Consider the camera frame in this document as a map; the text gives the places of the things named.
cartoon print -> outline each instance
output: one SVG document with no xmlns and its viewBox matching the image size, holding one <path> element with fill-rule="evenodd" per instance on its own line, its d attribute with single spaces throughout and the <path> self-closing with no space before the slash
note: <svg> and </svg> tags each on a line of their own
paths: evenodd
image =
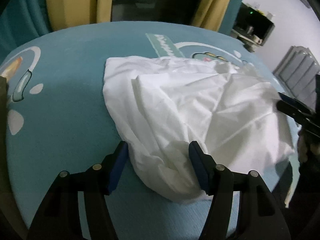
<svg viewBox="0 0 320 240">
<path fill-rule="evenodd" d="M 14 60 L 11 64 L 9 64 L 0 74 L 0 76 L 7 79 L 7 82 L 14 76 L 17 69 L 20 67 L 22 62 L 22 57 L 18 57 L 16 60 Z"/>
<path fill-rule="evenodd" d="M 208 44 L 205 44 L 205 43 L 199 43 L 199 42 L 189 42 L 189 41 L 185 41 L 185 42 L 178 42 L 176 44 L 174 44 L 175 47 L 177 49 L 181 49 L 181 48 L 184 48 L 184 47 L 189 47 L 189 46 L 197 46 L 197 47 L 207 47 L 207 48 L 210 48 L 210 49 L 213 49 L 214 50 L 214 54 L 215 55 L 218 55 L 219 53 L 220 55 L 223 54 L 225 56 L 228 56 L 228 57 L 231 57 L 232 59 L 234 59 L 236 62 L 240 62 L 242 63 L 242 60 L 240 60 L 238 57 L 236 57 L 235 55 L 223 50 L 223 49 L 220 49 L 218 47 L 215 47 L 215 46 L 212 46 L 212 45 L 208 45 Z"/>
<path fill-rule="evenodd" d="M 213 53 L 210 52 L 204 52 L 204 53 L 195 53 L 192 55 L 192 58 L 199 59 L 202 61 L 213 61 L 213 60 L 220 60 L 222 62 L 229 62 L 222 56 L 216 56 Z"/>
<path fill-rule="evenodd" d="M 28 50 L 31 50 L 34 52 L 33 61 L 31 65 L 28 67 L 28 69 L 26 70 L 26 72 L 22 75 L 20 80 L 17 82 L 17 79 L 15 78 L 15 80 L 13 80 L 13 77 L 15 76 L 17 70 L 21 67 L 21 64 L 23 62 L 22 56 L 19 56 L 19 55 Z M 41 54 L 40 48 L 36 46 L 32 46 L 20 51 L 19 53 L 11 57 L 7 62 L 3 64 L 3 67 L 0 70 L 0 75 L 7 79 L 9 87 L 10 86 L 14 87 L 14 90 L 11 91 L 8 104 L 12 102 L 17 103 L 24 99 L 24 96 L 23 96 L 24 90 L 32 77 L 32 72 L 39 61 L 40 54 Z M 38 94 L 42 91 L 42 89 L 43 89 L 43 84 L 42 83 L 37 84 L 30 89 L 29 93 L 32 95 Z M 12 135 L 17 134 L 23 127 L 23 124 L 24 124 L 23 116 L 20 113 L 18 113 L 16 110 L 10 109 L 8 112 L 8 126 L 9 126 L 10 133 Z"/>
</svg>

white circle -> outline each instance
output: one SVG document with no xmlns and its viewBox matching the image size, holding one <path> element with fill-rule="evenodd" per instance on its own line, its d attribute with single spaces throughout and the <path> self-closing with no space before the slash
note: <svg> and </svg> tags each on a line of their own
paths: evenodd
<svg viewBox="0 0 320 240">
<path fill-rule="evenodd" d="M 102 168 L 102 166 L 101 166 L 101 164 L 98 163 L 98 164 L 93 165 L 92 168 L 93 168 L 95 171 L 98 171 L 98 170 L 100 170 L 100 169 Z"/>
<path fill-rule="evenodd" d="M 29 93 L 32 95 L 39 94 L 43 89 L 43 84 L 37 84 L 33 88 L 30 89 Z"/>
<path fill-rule="evenodd" d="M 237 57 L 241 57 L 241 53 L 239 51 L 234 50 L 233 54 L 235 54 Z"/>
<path fill-rule="evenodd" d="M 8 126 L 12 135 L 17 134 L 24 123 L 23 116 L 15 110 L 9 110 L 8 112 Z"/>
<path fill-rule="evenodd" d="M 224 167 L 222 164 L 216 165 L 216 169 L 217 169 L 218 171 L 223 171 L 224 168 L 225 168 L 225 167 Z"/>
<path fill-rule="evenodd" d="M 257 171 L 250 171 L 250 175 L 252 177 L 258 177 L 259 176 L 259 173 Z"/>
<path fill-rule="evenodd" d="M 66 177 L 67 175 L 68 175 L 68 172 L 67 172 L 67 171 L 61 171 L 61 172 L 59 173 L 59 176 L 62 177 L 62 178 Z"/>
</svg>

crumpled fabric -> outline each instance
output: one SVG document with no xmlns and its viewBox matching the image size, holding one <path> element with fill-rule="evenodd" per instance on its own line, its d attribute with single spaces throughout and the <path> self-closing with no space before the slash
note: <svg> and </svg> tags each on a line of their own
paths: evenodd
<svg viewBox="0 0 320 240">
<path fill-rule="evenodd" d="M 188 158 L 197 141 L 231 171 L 260 174 L 294 152 L 277 91 L 254 67 L 131 56 L 106 61 L 103 96 L 143 183 L 181 203 L 203 198 Z"/>
</svg>

blue gripper pad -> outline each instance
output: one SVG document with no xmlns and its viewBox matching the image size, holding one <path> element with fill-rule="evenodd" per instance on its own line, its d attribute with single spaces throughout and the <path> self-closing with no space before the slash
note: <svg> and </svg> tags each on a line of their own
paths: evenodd
<svg viewBox="0 0 320 240">
<path fill-rule="evenodd" d="M 214 159 L 203 153 L 197 141 L 192 141 L 189 144 L 189 159 L 195 170 L 200 188 L 207 195 L 212 195 L 214 168 L 216 166 Z"/>
<path fill-rule="evenodd" d="M 102 161 L 102 166 L 108 174 L 107 190 L 109 194 L 116 189 L 124 165 L 128 159 L 128 144 L 121 141 L 113 154 L 107 155 Z"/>
</svg>

gray radiator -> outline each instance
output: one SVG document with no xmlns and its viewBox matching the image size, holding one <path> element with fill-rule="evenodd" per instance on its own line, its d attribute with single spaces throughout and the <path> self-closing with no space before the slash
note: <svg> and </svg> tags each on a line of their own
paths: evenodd
<svg viewBox="0 0 320 240">
<path fill-rule="evenodd" d="M 291 97 L 315 109 L 315 76 L 319 70 L 319 64 L 309 49 L 291 46 L 273 74 Z"/>
</svg>

